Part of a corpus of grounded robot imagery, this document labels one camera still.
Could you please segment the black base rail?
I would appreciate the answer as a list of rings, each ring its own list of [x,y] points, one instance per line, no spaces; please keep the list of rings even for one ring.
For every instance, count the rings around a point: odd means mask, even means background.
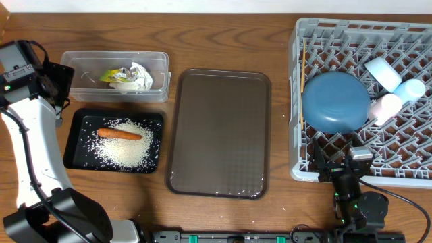
[[[336,242],[378,242],[405,243],[403,234],[360,234],[348,233],[335,237],[331,232],[294,230],[292,233],[181,233],[177,231],[153,232],[151,243],[336,243]]]

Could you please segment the white paper napkin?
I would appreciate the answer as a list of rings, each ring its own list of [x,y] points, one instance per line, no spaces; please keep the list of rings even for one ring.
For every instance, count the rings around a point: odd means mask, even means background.
[[[141,92],[150,90],[153,85],[153,78],[146,68],[136,62],[132,62],[129,68],[129,77],[131,82],[109,83],[110,87],[119,90],[122,93]]]

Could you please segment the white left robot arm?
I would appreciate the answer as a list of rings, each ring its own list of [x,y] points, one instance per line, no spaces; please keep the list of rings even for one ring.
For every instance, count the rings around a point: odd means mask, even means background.
[[[56,106],[73,76],[47,63],[5,65],[1,118],[13,142],[18,210],[4,217],[14,242],[141,242],[131,220],[111,220],[97,202],[74,190],[63,166]]]

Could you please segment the yellow foil snack wrapper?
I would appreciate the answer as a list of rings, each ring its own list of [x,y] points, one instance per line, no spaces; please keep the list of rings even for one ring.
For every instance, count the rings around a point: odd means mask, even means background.
[[[106,70],[100,77],[101,82],[109,83],[123,83],[131,82],[131,77],[129,77],[129,70],[124,67],[114,70]]]

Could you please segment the black waste tray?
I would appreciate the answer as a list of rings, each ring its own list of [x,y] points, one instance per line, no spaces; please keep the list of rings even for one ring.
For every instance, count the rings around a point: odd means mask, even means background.
[[[151,145],[149,165],[143,169],[120,169],[113,165],[103,165],[86,145],[93,138],[92,133],[99,128],[108,128],[107,120],[130,119],[144,127],[150,128],[154,138]],[[97,171],[118,171],[126,173],[152,173],[157,170],[161,141],[163,137],[163,116],[160,113],[127,112],[102,109],[79,109],[75,112],[63,156],[63,164],[68,169],[83,169]]]

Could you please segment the orange carrot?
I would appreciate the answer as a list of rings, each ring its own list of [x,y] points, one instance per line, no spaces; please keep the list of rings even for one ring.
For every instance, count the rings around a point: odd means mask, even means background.
[[[125,140],[140,140],[142,138],[139,134],[126,132],[122,130],[116,130],[112,128],[99,128],[97,134],[103,138],[118,138]]]

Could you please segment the white cup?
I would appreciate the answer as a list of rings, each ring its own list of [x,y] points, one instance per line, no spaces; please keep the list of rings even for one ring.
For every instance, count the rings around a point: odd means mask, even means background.
[[[371,106],[368,118],[375,120],[375,125],[382,126],[389,119],[393,118],[402,108],[402,100],[395,94],[386,94],[377,99]]]

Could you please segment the large blue plate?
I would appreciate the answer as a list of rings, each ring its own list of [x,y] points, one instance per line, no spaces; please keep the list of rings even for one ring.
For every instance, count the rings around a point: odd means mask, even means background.
[[[317,131],[347,134],[365,124],[370,103],[369,93],[358,78],[346,72],[326,72],[306,82],[302,114]]]

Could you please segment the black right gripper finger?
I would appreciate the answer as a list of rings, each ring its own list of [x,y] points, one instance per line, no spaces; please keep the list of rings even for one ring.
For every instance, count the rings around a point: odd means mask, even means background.
[[[335,152],[332,154],[332,156],[330,156],[330,161],[343,161],[346,155],[349,154],[349,150],[358,146],[360,146],[360,140],[357,136],[338,138],[333,143]]]
[[[316,138],[312,139],[313,152],[310,160],[310,169],[322,173],[326,168],[326,161]]]

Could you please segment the grey dishwasher rack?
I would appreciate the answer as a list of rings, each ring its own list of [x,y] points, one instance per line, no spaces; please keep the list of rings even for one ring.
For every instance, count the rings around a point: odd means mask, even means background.
[[[426,93],[408,103],[382,126],[367,122],[354,136],[374,155],[365,181],[377,186],[431,187],[431,26],[428,24],[300,18],[290,37],[291,116],[289,122],[290,175],[298,181],[316,182],[310,169],[316,138],[328,162],[333,143],[351,134],[326,134],[304,122],[301,130],[300,76],[303,39],[306,39],[305,82],[319,74],[339,71],[356,76],[372,100],[385,89],[367,71],[365,63],[384,58],[403,80],[415,78]]]

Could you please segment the wooden chopstick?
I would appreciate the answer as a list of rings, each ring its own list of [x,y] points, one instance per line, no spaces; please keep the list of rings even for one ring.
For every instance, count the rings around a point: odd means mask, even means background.
[[[301,130],[304,129],[304,118],[303,118],[303,110],[302,110],[302,93],[300,92],[300,125]]]
[[[306,69],[306,48],[307,43],[306,39],[303,39],[303,49],[302,49],[302,72],[301,72],[301,83],[300,83],[300,92],[304,92],[304,83],[305,83],[305,69]]]

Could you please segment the pile of white rice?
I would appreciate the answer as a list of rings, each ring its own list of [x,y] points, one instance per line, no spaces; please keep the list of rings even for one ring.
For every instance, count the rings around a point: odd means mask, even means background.
[[[140,140],[122,138],[103,138],[93,132],[93,138],[87,142],[86,148],[103,165],[113,165],[120,169],[143,169],[149,166],[153,132],[138,122],[130,119],[107,120],[105,125],[109,129],[130,132],[141,135]]]

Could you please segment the light blue small bowl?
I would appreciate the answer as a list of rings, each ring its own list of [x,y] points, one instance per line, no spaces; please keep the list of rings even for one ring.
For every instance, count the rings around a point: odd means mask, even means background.
[[[382,57],[376,57],[365,63],[367,71],[386,89],[393,93],[402,83],[399,73]]]

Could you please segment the dark brown serving tray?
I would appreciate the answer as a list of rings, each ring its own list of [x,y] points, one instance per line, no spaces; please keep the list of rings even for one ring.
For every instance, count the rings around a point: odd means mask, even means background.
[[[165,181],[175,194],[258,200],[269,186],[271,81],[189,69],[178,82]]]

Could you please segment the light blue cup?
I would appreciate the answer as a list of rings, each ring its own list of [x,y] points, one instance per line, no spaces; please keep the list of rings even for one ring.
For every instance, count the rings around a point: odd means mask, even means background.
[[[402,104],[417,102],[426,92],[426,86],[422,81],[409,79],[401,83],[394,94],[401,100]]]

